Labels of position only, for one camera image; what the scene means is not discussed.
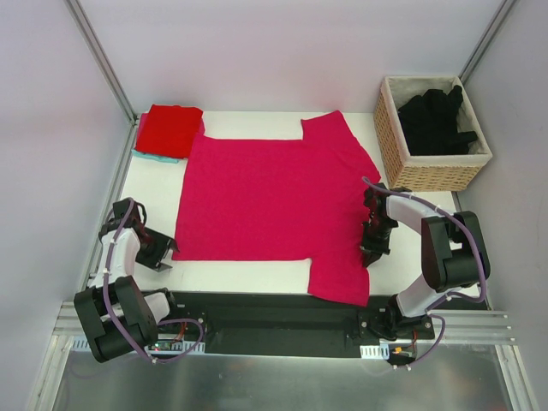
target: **table surface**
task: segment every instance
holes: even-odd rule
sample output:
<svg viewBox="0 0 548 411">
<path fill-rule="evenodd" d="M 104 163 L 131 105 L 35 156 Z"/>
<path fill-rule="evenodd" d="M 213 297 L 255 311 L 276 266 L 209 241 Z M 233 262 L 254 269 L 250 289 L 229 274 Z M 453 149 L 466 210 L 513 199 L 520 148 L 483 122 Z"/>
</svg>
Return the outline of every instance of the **table surface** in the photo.
<svg viewBox="0 0 548 411">
<path fill-rule="evenodd" d="M 324 113 L 206 111 L 206 135 L 217 139 L 296 140 L 302 136 L 301 119 Z M 344 113 L 354 136 L 367 150 L 386 182 L 372 114 Z M 143 203 L 147 227 L 175 235 L 177 211 L 187 161 L 178 164 L 131 158 L 122 198 Z M 451 192 L 420 193 L 442 208 L 455 210 Z M 371 295 L 393 295 L 409 286 L 420 274 L 420 236 L 400 224 L 392 231 L 390 255 L 369 268 Z M 167 287 L 171 291 L 230 293 L 306 294 L 311 260 L 302 261 L 164 261 L 168 271 L 157 273 L 135 266 L 141 289 Z M 472 288 L 467 294 L 477 295 Z"/>
</svg>

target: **black cloth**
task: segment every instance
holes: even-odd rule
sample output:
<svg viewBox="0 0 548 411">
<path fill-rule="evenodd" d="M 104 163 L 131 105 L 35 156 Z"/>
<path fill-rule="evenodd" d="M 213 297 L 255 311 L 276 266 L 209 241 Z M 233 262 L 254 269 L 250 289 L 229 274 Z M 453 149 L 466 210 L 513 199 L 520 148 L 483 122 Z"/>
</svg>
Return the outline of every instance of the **black cloth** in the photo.
<svg viewBox="0 0 548 411">
<path fill-rule="evenodd" d="M 430 89 L 400 108 L 398 116 L 412 156 L 468 154 L 469 144 L 478 135 L 475 131 L 457 131 L 456 116 L 461 104 L 462 87 L 455 86 L 449 94 Z"/>
</svg>

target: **wicker basket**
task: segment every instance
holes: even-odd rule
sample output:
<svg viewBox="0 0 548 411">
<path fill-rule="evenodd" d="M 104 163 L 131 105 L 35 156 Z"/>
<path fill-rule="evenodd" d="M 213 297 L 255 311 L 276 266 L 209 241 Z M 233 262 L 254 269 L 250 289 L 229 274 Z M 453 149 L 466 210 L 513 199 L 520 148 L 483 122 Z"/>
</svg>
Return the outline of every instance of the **wicker basket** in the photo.
<svg viewBox="0 0 548 411">
<path fill-rule="evenodd" d="M 463 156 L 412 156 L 403 136 L 397 109 L 430 88 L 449 92 L 462 86 L 458 77 L 386 77 L 375 109 L 375 128 L 391 188 L 413 191 L 461 191 L 491 159 L 491 150 L 464 89 L 457 116 L 459 131 L 475 131 L 478 140 Z"/>
</svg>

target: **red cloth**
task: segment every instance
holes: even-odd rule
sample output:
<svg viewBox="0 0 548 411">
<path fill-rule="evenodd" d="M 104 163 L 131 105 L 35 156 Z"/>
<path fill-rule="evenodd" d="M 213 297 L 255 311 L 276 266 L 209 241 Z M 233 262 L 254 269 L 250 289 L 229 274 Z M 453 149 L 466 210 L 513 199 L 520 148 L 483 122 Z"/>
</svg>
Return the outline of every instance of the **red cloth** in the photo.
<svg viewBox="0 0 548 411">
<path fill-rule="evenodd" d="M 303 120 L 303 140 L 197 135 L 184 176 L 174 259 L 312 258 L 308 292 L 365 306 L 365 185 L 380 175 L 339 111 Z"/>
<path fill-rule="evenodd" d="M 188 158 L 200 129 L 202 110 L 178 105 L 153 105 L 139 133 L 135 150 L 171 158 Z"/>
</svg>

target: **light blue cloth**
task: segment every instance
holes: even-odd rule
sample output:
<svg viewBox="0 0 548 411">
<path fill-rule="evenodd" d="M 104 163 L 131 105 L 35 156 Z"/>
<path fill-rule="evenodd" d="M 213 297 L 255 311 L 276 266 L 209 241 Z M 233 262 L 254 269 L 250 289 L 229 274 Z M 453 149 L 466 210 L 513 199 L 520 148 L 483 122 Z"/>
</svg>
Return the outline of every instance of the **light blue cloth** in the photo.
<svg viewBox="0 0 548 411">
<path fill-rule="evenodd" d="M 135 149 L 132 149 L 131 151 L 133 152 L 134 156 L 139 157 L 139 158 L 147 158 L 149 160 L 156 160 L 156 161 L 159 161 L 161 163 L 173 163 L 173 164 L 179 163 L 179 160 L 177 158 L 155 156 L 153 154 L 145 154 L 143 152 L 138 152 Z"/>
</svg>

